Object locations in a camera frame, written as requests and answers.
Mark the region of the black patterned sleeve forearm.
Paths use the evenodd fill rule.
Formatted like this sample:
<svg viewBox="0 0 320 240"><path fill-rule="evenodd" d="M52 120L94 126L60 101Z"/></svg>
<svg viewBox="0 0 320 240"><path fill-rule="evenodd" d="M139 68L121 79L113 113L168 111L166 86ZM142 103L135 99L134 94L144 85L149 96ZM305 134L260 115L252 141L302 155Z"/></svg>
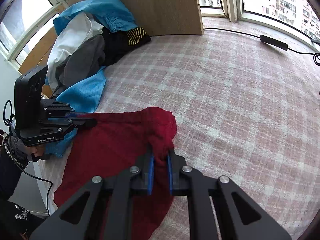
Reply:
<svg viewBox="0 0 320 240"><path fill-rule="evenodd" d="M1 239L29 239L44 219L10 202L32 150L18 137L7 136L1 149Z"/></svg>

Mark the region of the person left hand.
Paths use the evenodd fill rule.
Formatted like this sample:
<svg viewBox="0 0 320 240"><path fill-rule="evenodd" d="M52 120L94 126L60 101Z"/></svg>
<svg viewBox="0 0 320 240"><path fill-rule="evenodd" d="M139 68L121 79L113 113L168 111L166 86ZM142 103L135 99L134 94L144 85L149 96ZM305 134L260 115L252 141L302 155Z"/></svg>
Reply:
<svg viewBox="0 0 320 240"><path fill-rule="evenodd" d="M31 147L24 146L24 152L27 154L28 160L32 162L37 162L39 160L49 160L50 154L46 154L45 150L45 145L37 145Z"/></svg>

